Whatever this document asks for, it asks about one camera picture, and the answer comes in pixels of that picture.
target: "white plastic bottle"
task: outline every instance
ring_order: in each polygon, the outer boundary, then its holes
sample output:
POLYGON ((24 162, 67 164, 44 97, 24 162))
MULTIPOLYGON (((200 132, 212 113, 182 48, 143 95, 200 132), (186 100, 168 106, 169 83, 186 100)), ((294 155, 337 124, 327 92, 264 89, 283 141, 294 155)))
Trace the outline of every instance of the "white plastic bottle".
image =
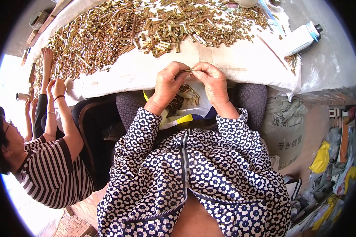
POLYGON ((323 31, 323 29, 319 24, 314 25, 314 23, 310 21, 306 25, 301 25, 290 34, 287 34, 287 36, 280 41, 284 56, 290 56, 296 53, 303 54, 309 50, 315 42, 320 40, 321 31, 323 31))

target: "brick wall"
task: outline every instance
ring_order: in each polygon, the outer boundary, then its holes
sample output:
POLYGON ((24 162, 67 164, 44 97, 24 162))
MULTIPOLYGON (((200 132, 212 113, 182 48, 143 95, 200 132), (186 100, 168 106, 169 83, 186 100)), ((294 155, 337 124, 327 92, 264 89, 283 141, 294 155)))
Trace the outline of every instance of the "brick wall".
POLYGON ((69 216, 68 214, 64 214, 60 224, 58 226, 58 230, 55 233, 55 237, 84 237, 86 234, 90 232, 93 233, 92 236, 95 236, 96 230, 90 225, 90 223, 82 220, 76 215, 69 216))
POLYGON ((297 94, 304 102, 323 105, 354 105, 356 104, 356 87, 328 89, 297 94))

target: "white cloth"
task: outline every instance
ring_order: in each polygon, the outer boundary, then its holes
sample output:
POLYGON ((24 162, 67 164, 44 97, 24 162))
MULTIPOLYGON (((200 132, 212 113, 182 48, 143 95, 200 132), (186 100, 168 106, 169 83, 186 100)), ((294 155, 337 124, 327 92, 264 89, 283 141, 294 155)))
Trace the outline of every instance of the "white cloth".
MULTIPOLYGON (((72 112, 72 109, 73 109, 74 107, 75 107, 75 105, 69 106, 69 110, 72 112)), ((61 115, 60 115, 60 113, 59 113, 59 111, 58 111, 57 108, 55 108, 55 117, 57 118, 57 127, 58 127, 58 129, 61 130, 61 132, 64 133, 63 127, 62 127, 61 115)))
MULTIPOLYGON (((74 20, 78 15, 90 8, 101 4, 104 0, 74 0, 63 9, 49 27, 41 34, 28 55, 27 63, 34 63, 41 54, 41 48, 47 45, 48 39, 54 32, 74 20)), ((289 31, 289 18, 281 7, 275 7, 265 0, 272 12, 280 18, 279 23, 289 31)), ((181 53, 164 54, 159 58, 151 54, 143 54, 137 50, 131 50, 119 57, 111 66, 109 72, 96 72, 92 75, 80 75, 80 79, 73 83, 79 83, 81 90, 72 92, 74 96, 84 98, 104 96, 116 92, 152 89, 156 84, 156 75, 171 61, 179 61, 188 66, 194 66, 197 62, 209 62, 226 75, 233 82, 255 83, 269 85, 289 99, 301 88, 301 65, 298 57, 296 75, 288 65, 286 68, 271 52, 271 50, 259 39, 259 35, 285 63, 283 54, 280 53, 279 33, 270 33, 269 28, 261 33, 257 31, 259 26, 251 27, 255 37, 253 44, 248 40, 238 40, 230 47, 221 45, 219 48, 205 47, 199 43, 192 43, 189 39, 181 43, 181 53)))

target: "black hair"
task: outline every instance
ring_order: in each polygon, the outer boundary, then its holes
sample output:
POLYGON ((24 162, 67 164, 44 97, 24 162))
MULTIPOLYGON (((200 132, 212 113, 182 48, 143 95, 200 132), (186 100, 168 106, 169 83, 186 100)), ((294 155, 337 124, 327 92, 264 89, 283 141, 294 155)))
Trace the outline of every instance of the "black hair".
POLYGON ((5 131, 3 129, 3 118, 5 120, 5 111, 2 107, 0 107, 0 169, 2 174, 9 174, 10 173, 10 164, 5 159, 3 155, 2 146, 8 147, 9 140, 5 136, 5 131))

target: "eyeglasses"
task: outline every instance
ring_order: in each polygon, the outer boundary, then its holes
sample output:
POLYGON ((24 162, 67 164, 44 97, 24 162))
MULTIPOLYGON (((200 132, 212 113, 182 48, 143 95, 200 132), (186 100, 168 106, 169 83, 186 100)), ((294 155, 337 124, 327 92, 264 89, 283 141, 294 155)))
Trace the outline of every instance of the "eyeglasses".
POLYGON ((5 130, 5 134, 7 133, 9 126, 12 126, 12 127, 13 127, 13 122, 12 122, 11 120, 8 121, 8 127, 7 127, 7 129, 5 130))

